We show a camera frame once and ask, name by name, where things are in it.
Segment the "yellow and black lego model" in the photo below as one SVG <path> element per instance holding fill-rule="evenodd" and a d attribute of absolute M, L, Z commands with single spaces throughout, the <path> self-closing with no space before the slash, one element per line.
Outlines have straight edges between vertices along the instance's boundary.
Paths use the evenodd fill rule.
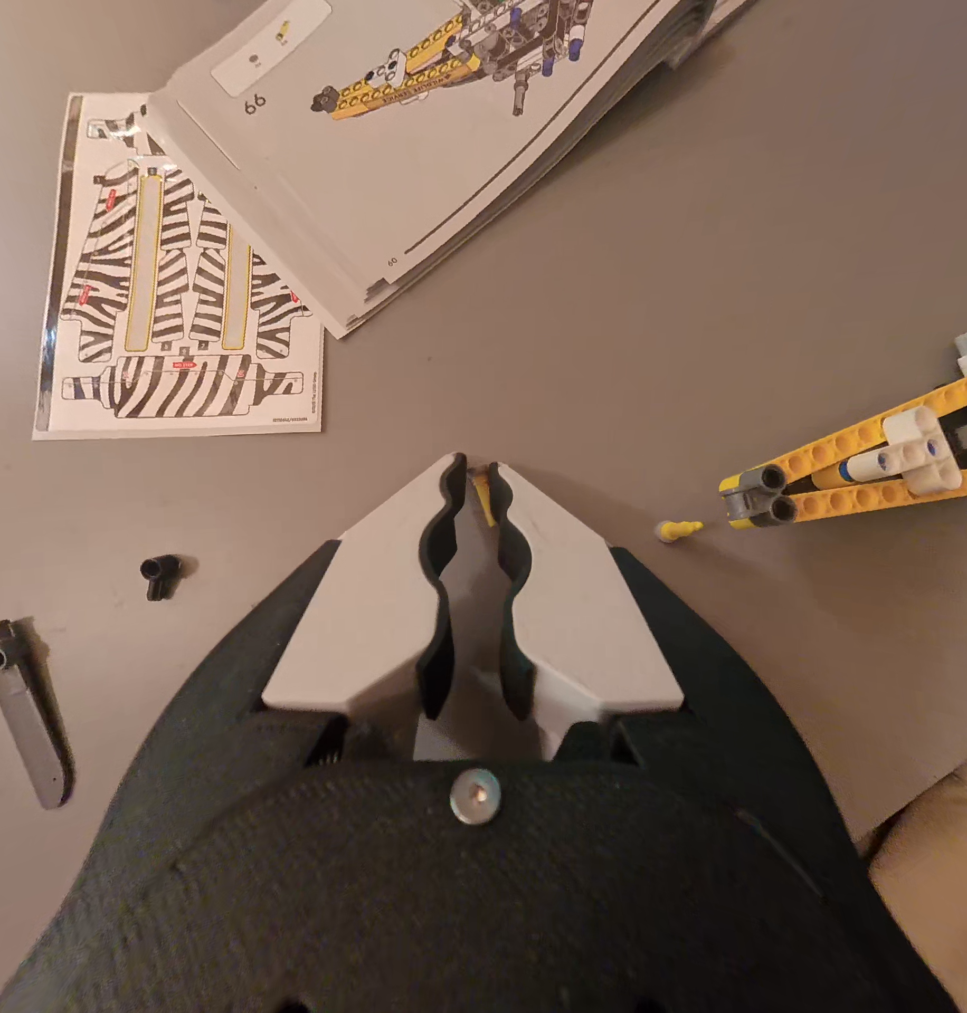
<path fill-rule="evenodd" d="M 967 498 L 967 332 L 957 380 L 724 479 L 737 530 Z"/>

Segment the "zebra striped sticker sheet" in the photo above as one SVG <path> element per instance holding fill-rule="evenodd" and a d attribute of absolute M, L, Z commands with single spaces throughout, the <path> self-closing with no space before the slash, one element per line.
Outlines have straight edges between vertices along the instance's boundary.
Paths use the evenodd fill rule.
<path fill-rule="evenodd" d="M 34 438 L 320 432 L 323 324 L 145 118 L 68 97 Z"/>

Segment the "grey lego blade piece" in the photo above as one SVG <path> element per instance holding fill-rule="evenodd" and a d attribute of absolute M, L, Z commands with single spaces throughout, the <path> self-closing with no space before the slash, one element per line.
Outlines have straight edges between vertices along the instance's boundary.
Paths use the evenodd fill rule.
<path fill-rule="evenodd" d="M 0 620 L 0 711 L 42 808 L 68 800 L 73 766 L 62 724 L 24 628 Z"/>

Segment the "black lego pin connector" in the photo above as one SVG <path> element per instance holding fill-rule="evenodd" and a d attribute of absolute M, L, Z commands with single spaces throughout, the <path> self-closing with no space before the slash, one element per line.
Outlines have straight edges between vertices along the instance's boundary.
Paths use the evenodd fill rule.
<path fill-rule="evenodd" d="M 139 573 L 146 580 L 146 600 L 165 601 L 182 580 L 183 561 L 175 554 L 147 558 L 140 563 Z"/>

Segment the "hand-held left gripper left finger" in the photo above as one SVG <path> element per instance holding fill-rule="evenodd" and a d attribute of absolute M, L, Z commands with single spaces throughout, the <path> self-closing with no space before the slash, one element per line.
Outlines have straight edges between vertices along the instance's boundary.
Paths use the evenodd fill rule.
<path fill-rule="evenodd" d="M 464 453 L 444 455 L 338 538 L 263 703 L 357 720 L 440 715 L 455 666 L 441 576 L 466 472 Z"/>

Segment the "open lego instruction booklet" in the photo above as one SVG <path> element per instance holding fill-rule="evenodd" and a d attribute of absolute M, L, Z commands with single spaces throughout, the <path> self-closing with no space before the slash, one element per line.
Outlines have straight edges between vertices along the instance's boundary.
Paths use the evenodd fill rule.
<path fill-rule="evenodd" d="M 746 2 L 266 2 L 149 133 L 342 338 Z"/>

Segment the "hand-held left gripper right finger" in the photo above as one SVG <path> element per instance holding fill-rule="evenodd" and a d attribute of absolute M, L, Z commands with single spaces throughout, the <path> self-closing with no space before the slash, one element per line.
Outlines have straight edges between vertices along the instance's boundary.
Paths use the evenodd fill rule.
<path fill-rule="evenodd" d="M 577 724 L 677 711 L 682 689 L 605 538 L 509 465 L 489 467 L 498 558 L 510 580 L 499 673 L 544 761 Z"/>

